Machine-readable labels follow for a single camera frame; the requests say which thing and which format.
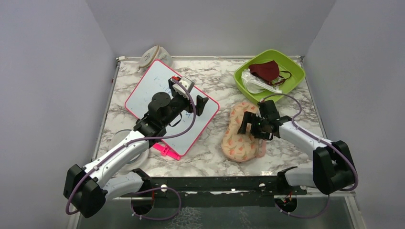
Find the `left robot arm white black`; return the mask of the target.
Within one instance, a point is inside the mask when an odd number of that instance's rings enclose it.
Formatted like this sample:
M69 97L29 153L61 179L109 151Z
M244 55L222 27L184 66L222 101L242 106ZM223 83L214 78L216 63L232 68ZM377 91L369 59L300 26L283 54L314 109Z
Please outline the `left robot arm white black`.
M196 118L203 114L209 100L208 97L191 95L193 86L185 86L180 81L169 80L169 88L171 94L158 92L152 96L147 112L112 150L83 167L74 164L67 170L63 191L67 199L66 214L81 213L85 218L89 218L95 215L109 198L130 192L144 196L149 192L149 181L137 172L130 172L123 178L113 176L135 156L141 155L155 143L189 132ZM190 125L180 133L167 135L166 128L184 111L192 114Z

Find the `peach floral mesh laundry bag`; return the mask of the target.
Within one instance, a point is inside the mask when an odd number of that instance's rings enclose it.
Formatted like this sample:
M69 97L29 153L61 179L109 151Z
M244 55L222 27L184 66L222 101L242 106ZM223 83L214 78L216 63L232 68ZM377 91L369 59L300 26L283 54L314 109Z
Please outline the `peach floral mesh laundry bag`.
M258 112L258 107L251 102L241 102L231 109L229 126L221 143L223 154L236 162L246 162L255 157L263 157L266 154L264 140L255 139L249 133L237 133L246 111L255 114Z

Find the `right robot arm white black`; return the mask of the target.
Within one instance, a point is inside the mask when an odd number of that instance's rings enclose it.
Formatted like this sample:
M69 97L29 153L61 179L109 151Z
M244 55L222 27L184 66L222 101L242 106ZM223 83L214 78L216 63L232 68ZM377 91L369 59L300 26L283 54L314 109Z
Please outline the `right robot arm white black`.
M292 143L306 153L312 164L290 167L277 173L276 189L287 194L294 187L305 186L329 195L335 191L351 191L358 185L348 145L320 137L295 122L294 117L280 116L272 100L258 103L258 112L245 111L238 130L254 138L271 141L277 137Z

